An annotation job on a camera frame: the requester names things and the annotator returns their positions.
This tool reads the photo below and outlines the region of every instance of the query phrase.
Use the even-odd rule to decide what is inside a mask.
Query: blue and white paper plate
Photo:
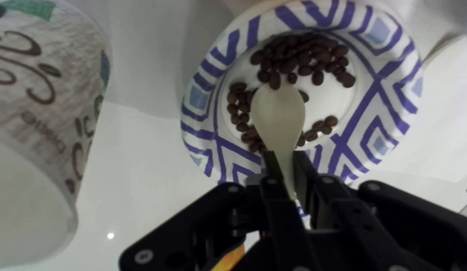
[[[261,157],[249,153],[222,118],[222,85],[235,61],[258,44],[305,31],[323,32],[348,46],[360,64],[354,76],[363,77],[335,134],[305,150],[314,168],[356,181],[410,131],[424,80],[422,59],[403,26],[383,11],[353,2],[290,2],[229,26],[187,89],[181,119],[184,143],[208,178],[243,183],[263,172]]]

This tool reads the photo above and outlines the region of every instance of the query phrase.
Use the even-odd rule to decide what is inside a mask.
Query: coffee bean
[[[336,61],[341,67],[350,67],[350,61],[347,58],[341,58]]]
[[[332,127],[327,127],[326,124],[321,127],[321,133],[329,136],[333,133],[333,128]]]
[[[264,61],[264,58],[266,58],[266,53],[263,50],[260,50],[260,52],[252,55],[250,64],[257,67]]]
[[[246,100],[247,100],[247,91],[246,92],[238,92],[238,94],[235,94],[235,100],[237,100],[237,103],[240,104],[240,103],[244,103]]]
[[[282,85],[281,74],[278,74],[278,73],[272,74],[269,86],[273,91],[278,91],[278,89],[281,89],[281,85]]]
[[[306,140],[308,140],[308,142],[314,142],[314,140],[317,140],[317,139],[318,139],[318,133],[317,133],[317,131],[309,130],[309,131],[306,133]]]
[[[336,127],[339,124],[339,121],[338,121],[338,118],[335,118],[335,116],[329,116],[329,118],[326,118],[326,121],[324,121],[324,125],[327,125],[327,127]]]
[[[267,46],[266,49],[275,50],[276,47],[279,47],[284,43],[285,37],[275,37]]]
[[[264,59],[275,59],[275,52],[272,49],[263,49],[263,52],[264,52],[263,61]]]
[[[300,37],[300,43],[309,43],[309,41],[312,43],[312,40],[315,38],[311,34]]]
[[[297,74],[294,74],[294,73],[288,74],[288,82],[291,85],[296,85],[297,83]]]
[[[263,62],[261,62],[261,68],[263,68],[264,71],[272,70],[273,65],[275,65],[275,61],[270,59],[270,58],[264,58]]]
[[[249,139],[258,139],[260,137],[260,133],[255,127],[249,127],[249,130],[244,134]]]
[[[314,73],[312,83],[314,86],[321,86],[324,83],[324,73]]]
[[[320,47],[320,46],[314,46],[314,47],[311,49],[312,56],[320,56],[320,55],[323,55],[324,52],[326,52],[326,49],[324,49],[324,47]]]
[[[282,59],[288,50],[288,44],[282,43],[278,49],[275,49],[275,59]]]
[[[297,50],[290,47],[284,56],[284,59],[293,59],[297,55]]]
[[[329,49],[329,50],[338,47],[338,43],[336,43],[336,41],[329,40],[329,38],[326,38],[326,37],[320,37],[320,35],[315,37],[314,44],[315,44],[315,46],[320,46],[320,47],[326,47],[326,49]]]
[[[243,113],[238,116],[240,122],[249,122],[250,121],[250,116],[247,113]]]
[[[323,53],[320,53],[320,55],[317,56],[317,61],[318,61],[318,62],[323,62],[323,64],[330,64],[332,56],[330,56],[330,53],[323,52]]]
[[[309,52],[299,55],[297,59],[299,65],[309,65],[312,62],[312,56],[309,55]]]
[[[264,142],[263,142],[263,140],[261,140],[261,148],[260,148],[260,153],[261,153],[261,154],[269,153],[269,150],[267,150],[267,147],[264,145]]]
[[[269,83],[270,82],[270,74],[267,71],[260,71],[258,79],[261,83]]]
[[[247,85],[243,82],[231,85],[231,92],[235,92],[235,94],[244,92],[246,89],[247,89]]]
[[[314,68],[312,67],[308,67],[308,65],[303,65],[299,68],[297,74],[302,76],[302,77],[308,77],[314,73]]]
[[[297,35],[291,35],[291,37],[287,38],[287,44],[290,47],[296,46],[297,43],[299,43],[299,37]]]
[[[324,127],[324,122],[323,121],[318,121],[312,125],[312,131],[321,131],[321,128]]]
[[[232,122],[234,125],[238,125],[238,124],[240,124],[240,116],[238,116],[238,115],[232,115],[232,116],[231,116],[231,122]]]
[[[235,97],[235,94],[234,94],[234,92],[229,92],[229,95],[228,95],[228,101],[229,101],[229,104],[235,104],[235,103],[237,103],[237,97]]]
[[[330,64],[330,65],[326,67],[326,71],[333,74],[339,67],[341,67],[341,65],[338,65],[338,64],[333,62],[333,64]]]
[[[312,43],[300,43],[300,44],[297,44],[296,50],[297,50],[300,55],[309,53],[311,49],[312,49],[312,46],[314,46]]]
[[[249,106],[247,106],[247,103],[240,103],[240,104],[238,104],[238,110],[243,112],[243,113],[249,113]]]
[[[237,107],[235,104],[229,104],[229,106],[228,106],[228,112],[229,112],[231,115],[237,115],[237,113],[238,113],[238,107]]]
[[[306,136],[305,133],[299,137],[297,147],[305,147],[306,145]]]
[[[341,58],[347,56],[348,52],[350,50],[345,46],[339,46],[339,47],[333,49],[333,58],[341,59]]]
[[[282,74],[290,74],[297,68],[297,62],[296,59],[290,59],[287,61],[282,67],[281,67],[281,73]]]
[[[356,77],[353,74],[350,74],[350,73],[344,73],[341,76],[341,82],[342,82],[344,88],[350,89],[350,88],[353,88],[356,85]]]
[[[237,131],[240,131],[240,133],[249,131],[249,125],[246,122],[240,122],[237,125]]]
[[[303,101],[308,103],[309,101],[309,95],[303,91],[299,91],[299,94],[303,97]]]
[[[276,61],[273,64],[273,68],[270,68],[272,73],[279,73],[281,67],[282,67],[284,61]]]
[[[314,65],[314,73],[323,73],[323,71],[324,71],[323,65],[320,65],[320,64]]]
[[[243,143],[246,143],[246,145],[250,145],[250,143],[253,142],[252,139],[249,139],[249,136],[247,136],[247,134],[243,134],[240,139],[241,139],[241,140],[243,140]]]
[[[335,74],[335,77],[342,85],[342,74]]]
[[[338,67],[335,71],[333,71],[333,76],[338,77],[338,76],[342,76],[345,73],[345,67]]]
[[[261,150],[261,147],[260,147],[258,142],[252,142],[252,143],[249,145],[249,151],[250,151],[250,153],[258,153],[260,150]]]

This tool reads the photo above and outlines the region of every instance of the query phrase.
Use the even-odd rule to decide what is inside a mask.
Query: patterned cup
[[[109,74],[106,38],[76,8],[0,0],[0,268],[73,240]]]

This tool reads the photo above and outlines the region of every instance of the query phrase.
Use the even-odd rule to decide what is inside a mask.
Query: spoon
[[[300,92],[291,85],[279,91],[264,85],[252,100],[250,116],[266,148],[276,154],[290,198],[296,201],[293,157],[306,121]]]

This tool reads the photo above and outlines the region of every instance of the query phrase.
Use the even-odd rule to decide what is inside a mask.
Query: screw
[[[241,225],[241,217],[238,214],[238,210],[232,210],[231,219],[229,219],[229,225],[232,228],[238,228]]]
[[[335,184],[335,181],[330,180],[330,178],[324,178],[323,183],[324,183],[324,184]]]
[[[229,187],[229,193],[238,193],[238,187]]]
[[[192,235],[192,243],[193,243],[193,246],[198,246],[198,244],[199,244],[199,238],[198,238],[196,234]]]
[[[241,229],[235,229],[235,231],[232,232],[232,235],[234,235],[235,238],[243,238],[243,237],[246,235],[246,232],[241,231]]]
[[[382,192],[382,187],[379,184],[369,184],[368,189],[371,192]]]
[[[311,271],[311,270],[306,267],[296,267],[293,271]]]
[[[410,270],[401,265],[394,265],[389,268],[389,271],[410,271]]]
[[[154,252],[151,250],[142,250],[134,256],[134,262],[139,265],[147,265],[150,262],[153,262],[156,258]]]

